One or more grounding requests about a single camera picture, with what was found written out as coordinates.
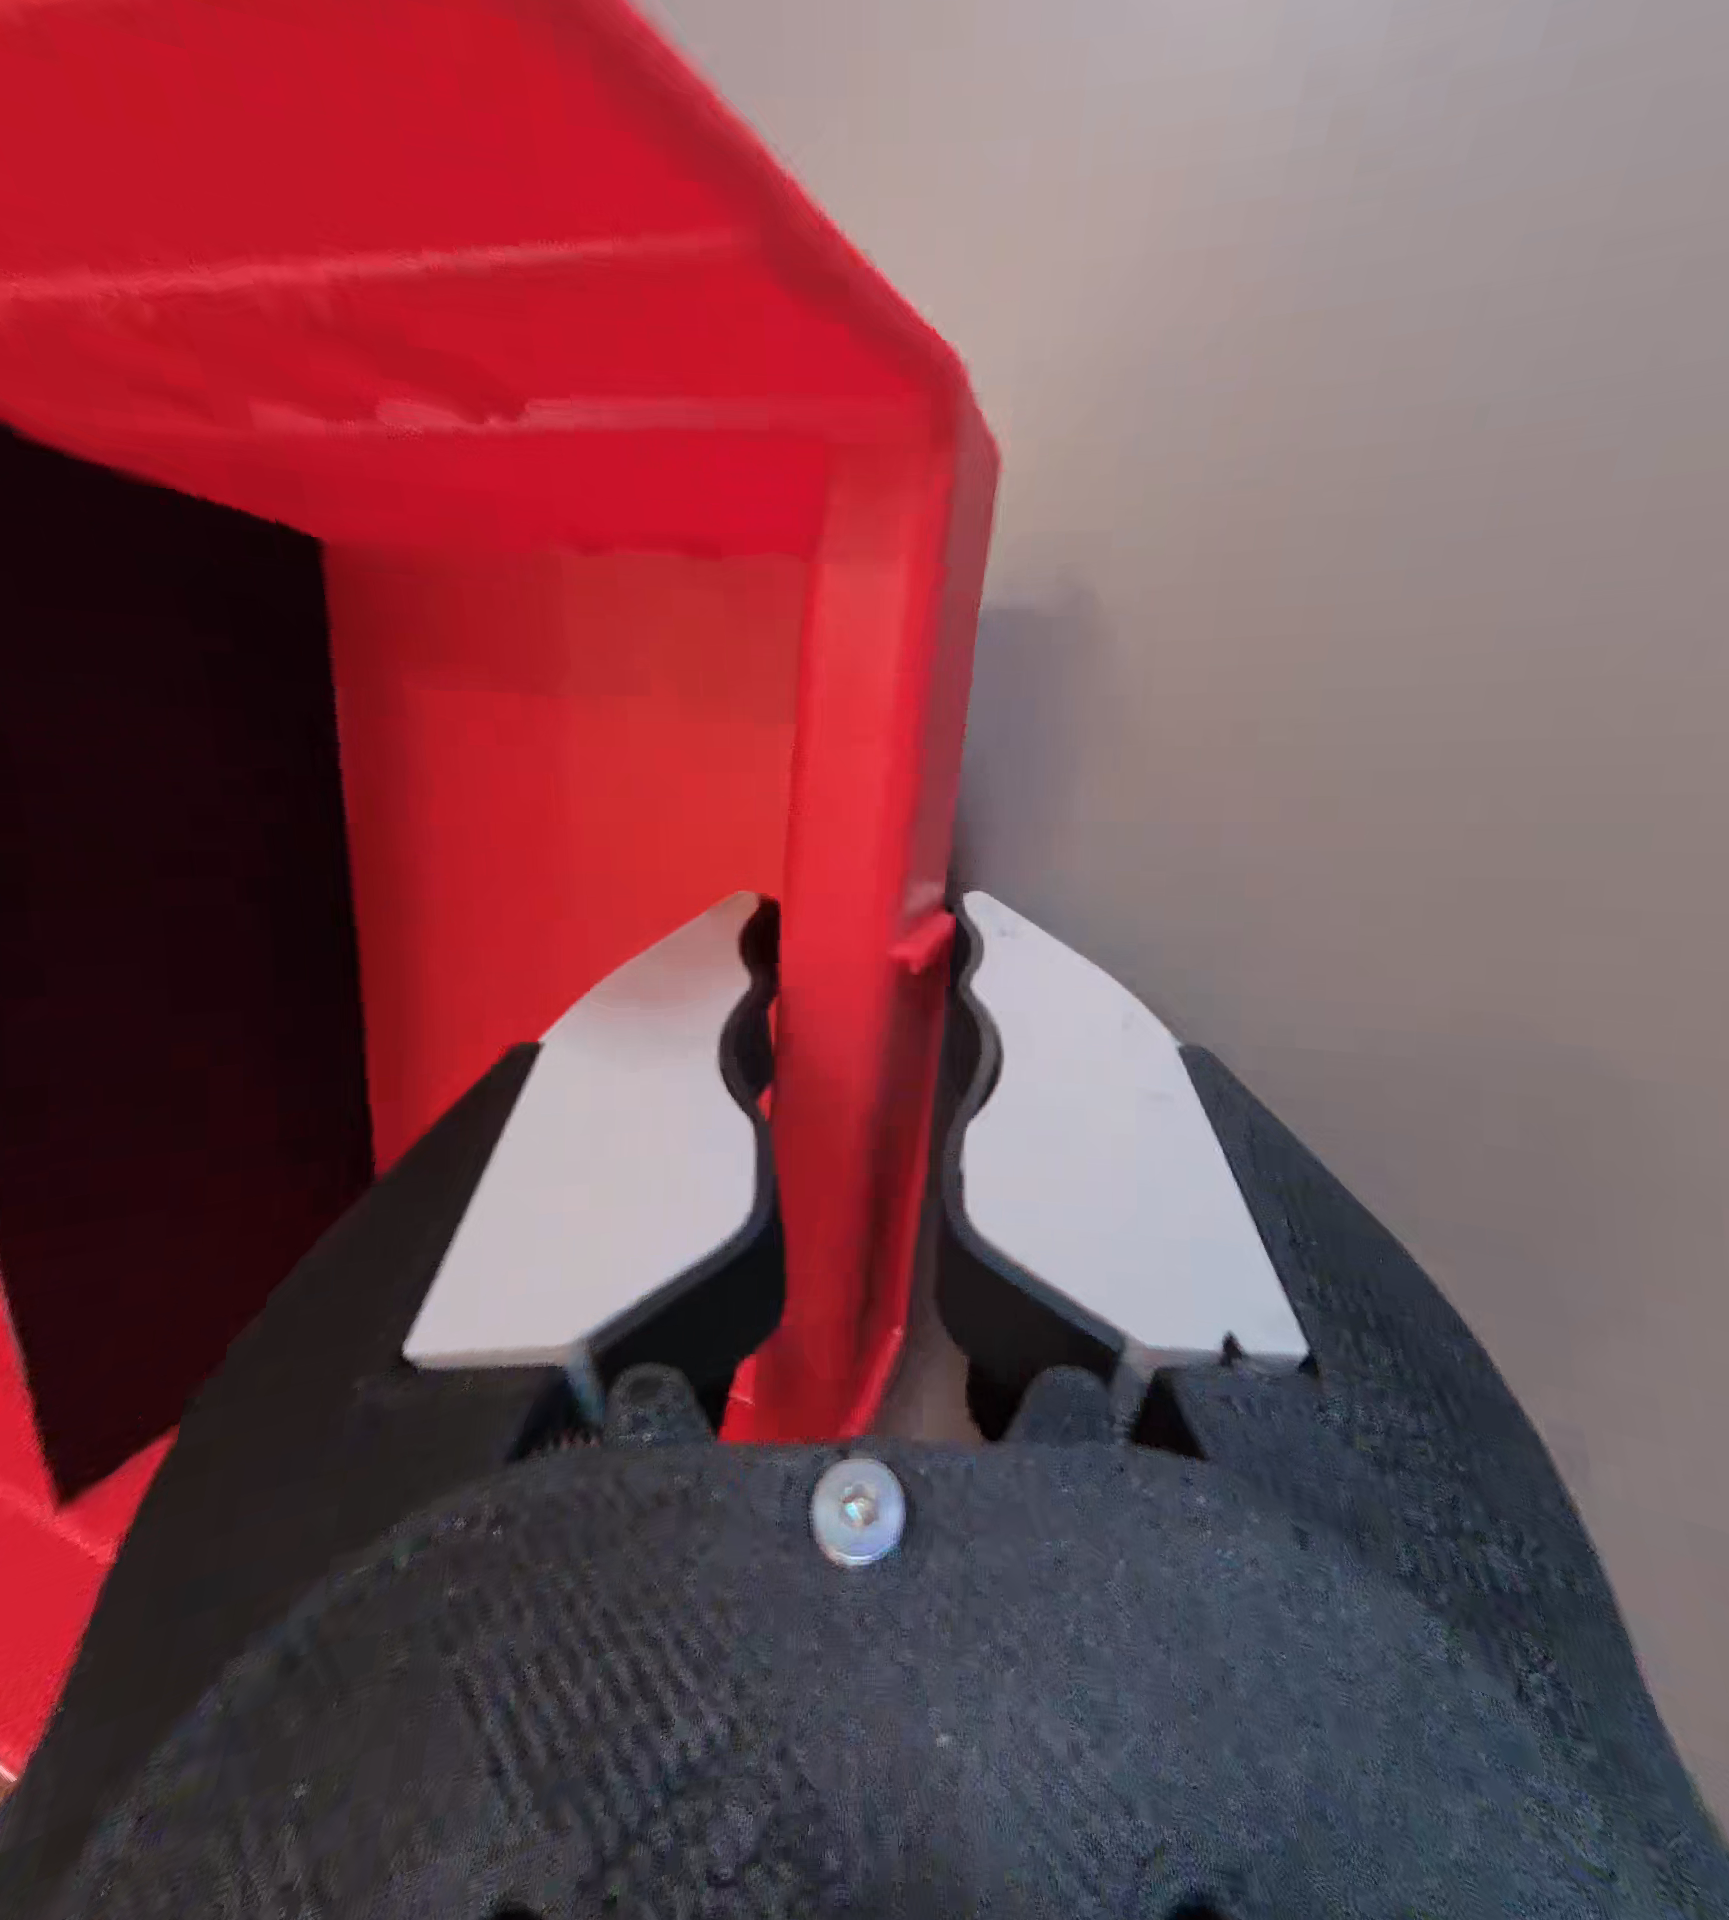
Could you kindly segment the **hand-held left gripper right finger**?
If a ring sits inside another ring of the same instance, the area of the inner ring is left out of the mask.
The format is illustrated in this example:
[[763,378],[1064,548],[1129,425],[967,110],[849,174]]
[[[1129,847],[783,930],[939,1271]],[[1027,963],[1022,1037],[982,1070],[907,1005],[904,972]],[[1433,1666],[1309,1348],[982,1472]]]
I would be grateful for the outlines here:
[[957,905],[945,1088],[939,1315],[982,1435],[1055,1370],[1135,1426],[1172,1373],[1311,1370],[1181,1039],[991,893]]

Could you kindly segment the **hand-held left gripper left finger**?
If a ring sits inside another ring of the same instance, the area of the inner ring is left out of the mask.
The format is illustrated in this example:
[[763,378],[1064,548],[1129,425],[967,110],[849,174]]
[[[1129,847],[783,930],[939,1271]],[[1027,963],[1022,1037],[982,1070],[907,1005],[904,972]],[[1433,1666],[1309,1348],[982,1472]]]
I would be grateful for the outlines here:
[[556,1370],[601,1418],[640,1366],[718,1412],[781,1324],[781,906],[735,893],[540,1039],[403,1341],[422,1375]]

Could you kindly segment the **red storage bin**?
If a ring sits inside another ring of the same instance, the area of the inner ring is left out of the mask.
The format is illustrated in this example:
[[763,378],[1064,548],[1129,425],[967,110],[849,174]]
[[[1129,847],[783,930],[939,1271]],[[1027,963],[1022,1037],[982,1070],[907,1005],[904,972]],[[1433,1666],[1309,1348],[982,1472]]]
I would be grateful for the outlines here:
[[[953,351],[630,5],[0,5],[0,426],[318,544],[357,1200],[643,949],[778,903],[730,1429],[863,1433],[1000,473]],[[191,1423],[62,1500],[0,1285],[0,1771]]]

